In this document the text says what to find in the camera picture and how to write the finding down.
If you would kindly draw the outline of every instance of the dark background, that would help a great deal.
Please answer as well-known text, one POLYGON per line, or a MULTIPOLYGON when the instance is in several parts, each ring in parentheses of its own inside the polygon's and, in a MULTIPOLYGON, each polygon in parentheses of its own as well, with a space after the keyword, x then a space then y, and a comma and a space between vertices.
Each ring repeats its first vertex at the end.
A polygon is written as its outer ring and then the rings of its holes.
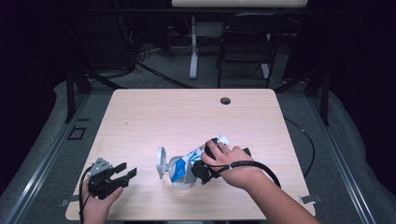
MULTIPOLYGON (((86 7, 92 4, 82 2, 86 7)), ((107 1, 93 2, 111 7, 107 1)), ((130 66, 131 60, 122 39, 124 34, 109 34, 118 30, 114 17, 91 17, 90 22, 75 17, 68 21, 71 26, 65 27, 41 9, 51 6, 48 2, 17 0, 1 4, 0 190, 3 192, 47 121, 56 100, 53 88, 65 81, 72 62, 77 60, 94 68, 124 69, 130 66)), ((166 1, 156 7, 168 6, 166 1)), ((308 10, 322 9, 350 12, 352 16, 347 19, 350 23, 305 20, 284 77, 301 76, 331 60, 331 91, 344 103, 361 132, 366 160, 379 181, 396 194, 393 178, 396 172, 393 88, 396 83, 396 16, 393 13, 396 3, 390 0, 309 2, 308 10)), ((169 22, 161 21, 149 21, 158 29, 150 29, 152 25, 142 29, 166 48, 166 41, 152 33, 161 31, 169 22)))

